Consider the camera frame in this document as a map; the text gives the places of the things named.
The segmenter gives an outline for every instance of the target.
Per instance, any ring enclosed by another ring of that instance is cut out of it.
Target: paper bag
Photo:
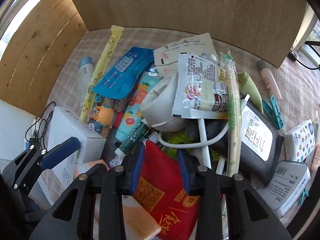
[[[203,53],[214,54],[218,58],[209,33],[183,38],[176,42],[164,45],[153,51],[155,65],[163,77],[178,71],[178,55],[181,52],[193,53],[201,56]]]

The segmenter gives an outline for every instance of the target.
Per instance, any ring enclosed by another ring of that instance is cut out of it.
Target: yellow-green package
[[[188,144],[194,143],[194,139],[199,136],[199,130],[196,123],[192,122],[187,125],[183,130],[173,132],[167,143],[171,144]],[[177,160],[177,149],[163,146],[161,150],[166,153],[170,158]]]
[[[111,37],[104,48],[99,61],[94,69],[91,81],[89,83],[88,92],[86,93],[85,99],[82,104],[80,121],[81,122],[88,122],[90,119],[91,110],[94,103],[94,97],[96,93],[93,91],[95,86],[98,84],[100,79],[103,77],[105,73],[110,58],[115,50],[119,39],[122,36],[122,30],[124,28],[116,25],[112,25],[111,27]]]

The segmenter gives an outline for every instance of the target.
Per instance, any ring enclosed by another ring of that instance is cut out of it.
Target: cardboard box
[[[70,137],[78,138],[81,143],[81,149],[54,167],[52,169],[53,172],[44,171],[38,179],[44,194],[51,204],[56,200],[56,197],[52,198],[53,192],[61,194],[61,191],[66,189],[73,181],[74,166],[77,163],[99,160],[106,142],[105,138],[87,126],[87,124],[80,122],[79,118],[72,112],[56,106],[50,123],[48,150]]]

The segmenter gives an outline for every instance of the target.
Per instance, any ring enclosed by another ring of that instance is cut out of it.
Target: star print package
[[[198,218],[199,196],[186,193],[178,163],[151,141],[146,142],[141,177],[134,198],[161,226],[159,238],[188,240]]]
[[[302,162],[315,150],[315,134],[311,120],[288,131],[284,136],[285,156],[288,161]]]

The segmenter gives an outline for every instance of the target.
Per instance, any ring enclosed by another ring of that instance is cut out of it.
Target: white cable
[[[208,139],[207,139],[207,133],[205,131],[204,119],[198,119],[198,127],[199,127],[200,142],[205,143],[206,141],[208,141]],[[203,146],[201,147],[201,151],[202,151],[203,164],[207,166],[209,169],[211,169],[209,147],[207,145]]]
[[[222,175],[225,162],[226,162],[226,159],[224,157],[220,156],[220,159],[219,159],[219,162],[218,162],[218,166],[217,166],[217,169],[216,169],[216,173],[217,174]]]
[[[243,111],[244,107],[247,105],[247,101],[249,99],[249,95],[246,95],[245,99],[241,99],[241,112]],[[222,129],[222,131],[214,138],[212,138],[209,141],[206,142],[199,142],[199,143],[188,143],[188,144],[171,144],[171,143],[167,143],[162,139],[162,132],[159,133],[159,142],[167,147],[170,148],[176,148],[176,149],[192,149],[192,148],[201,148],[204,146],[209,146],[212,145],[214,143],[216,143],[217,141],[219,141],[224,135],[225,133],[228,131],[229,129],[229,125],[228,123],[226,123],[225,127]]]

